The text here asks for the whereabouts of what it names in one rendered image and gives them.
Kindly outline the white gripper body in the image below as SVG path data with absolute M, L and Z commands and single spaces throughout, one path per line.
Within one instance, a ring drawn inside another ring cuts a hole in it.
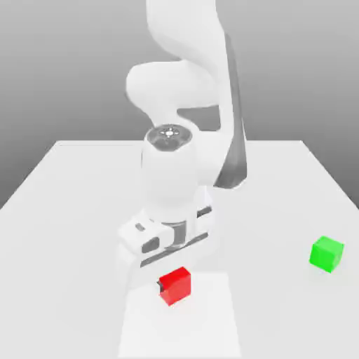
M 159 223 L 143 212 L 130 221 L 127 234 L 127 279 L 135 289 L 180 267 L 190 269 L 215 250 L 215 215 L 210 205 L 197 210 L 195 228 L 187 222 Z

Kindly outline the small red cube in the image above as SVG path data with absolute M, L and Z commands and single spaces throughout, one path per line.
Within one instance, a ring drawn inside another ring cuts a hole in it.
M 183 266 L 161 276 L 157 283 L 160 296 L 168 306 L 191 294 L 191 274 Z

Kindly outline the small green cube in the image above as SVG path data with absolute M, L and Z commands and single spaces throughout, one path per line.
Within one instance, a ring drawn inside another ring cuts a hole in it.
M 339 265 L 344 244 L 327 236 L 321 236 L 311 248 L 309 263 L 328 273 Z

